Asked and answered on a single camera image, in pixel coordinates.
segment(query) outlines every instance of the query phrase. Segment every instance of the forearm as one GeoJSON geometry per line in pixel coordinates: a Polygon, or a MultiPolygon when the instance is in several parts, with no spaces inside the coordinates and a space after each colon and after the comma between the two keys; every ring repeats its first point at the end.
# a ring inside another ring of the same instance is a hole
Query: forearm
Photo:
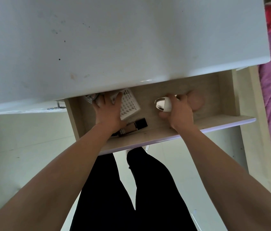
{"type": "Polygon", "coordinates": [[[227,228],[271,230],[271,193],[197,128],[178,132],[227,228]]]}
{"type": "Polygon", "coordinates": [[[60,230],[111,130],[96,125],[0,210],[0,230],[60,230]]]}

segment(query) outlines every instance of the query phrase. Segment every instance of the wooden drawer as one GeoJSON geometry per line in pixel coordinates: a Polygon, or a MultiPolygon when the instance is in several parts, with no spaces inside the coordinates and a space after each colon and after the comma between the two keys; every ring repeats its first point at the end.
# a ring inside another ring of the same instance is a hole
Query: wooden drawer
{"type": "MultiPolygon", "coordinates": [[[[228,70],[131,87],[141,111],[127,121],[145,118],[148,127],[123,137],[111,137],[100,153],[107,154],[179,138],[178,133],[169,128],[168,122],[159,118],[159,111],[154,104],[157,98],[164,97],[166,93],[181,94],[197,89],[205,96],[205,105],[194,113],[194,123],[202,132],[254,122],[254,117],[240,115],[236,86],[236,70],[228,70]]],[[[65,99],[65,103],[78,140],[94,126],[94,109],[83,96],[65,99]]]]}

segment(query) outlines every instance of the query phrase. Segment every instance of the person's left hand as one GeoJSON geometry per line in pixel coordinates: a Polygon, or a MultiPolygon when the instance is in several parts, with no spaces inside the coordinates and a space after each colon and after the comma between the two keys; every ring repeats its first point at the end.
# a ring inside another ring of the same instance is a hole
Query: person's left hand
{"type": "Polygon", "coordinates": [[[120,119],[121,92],[118,93],[114,104],[112,104],[109,93],[106,93],[104,96],[99,95],[98,104],[96,101],[93,101],[93,107],[96,112],[96,124],[102,124],[105,128],[109,128],[111,133],[126,127],[126,122],[120,119]]]}

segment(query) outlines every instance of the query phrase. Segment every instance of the person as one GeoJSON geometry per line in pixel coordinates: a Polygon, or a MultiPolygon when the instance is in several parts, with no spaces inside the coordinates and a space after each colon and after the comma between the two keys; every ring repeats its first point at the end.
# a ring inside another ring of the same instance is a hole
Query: person
{"type": "MultiPolygon", "coordinates": [[[[96,125],[32,178],[0,209],[0,230],[60,230],[82,190],[71,230],[196,230],[166,167],[141,149],[127,155],[137,185],[136,208],[119,180],[112,154],[98,156],[120,119],[122,94],[94,105],[96,125]]],[[[202,182],[228,230],[271,230],[271,193],[193,124],[186,95],[167,119],[186,143],[202,182]]]]}

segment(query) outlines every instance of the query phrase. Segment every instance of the leg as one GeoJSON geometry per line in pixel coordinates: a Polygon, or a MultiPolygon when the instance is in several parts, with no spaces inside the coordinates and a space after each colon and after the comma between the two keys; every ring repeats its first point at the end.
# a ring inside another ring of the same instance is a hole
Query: leg
{"type": "Polygon", "coordinates": [[[139,147],[128,152],[135,179],[136,212],[151,228],[197,230],[188,208],[164,164],[139,147]]]}
{"type": "Polygon", "coordinates": [[[113,154],[98,156],[82,188],[71,231],[133,230],[135,210],[113,154]]]}

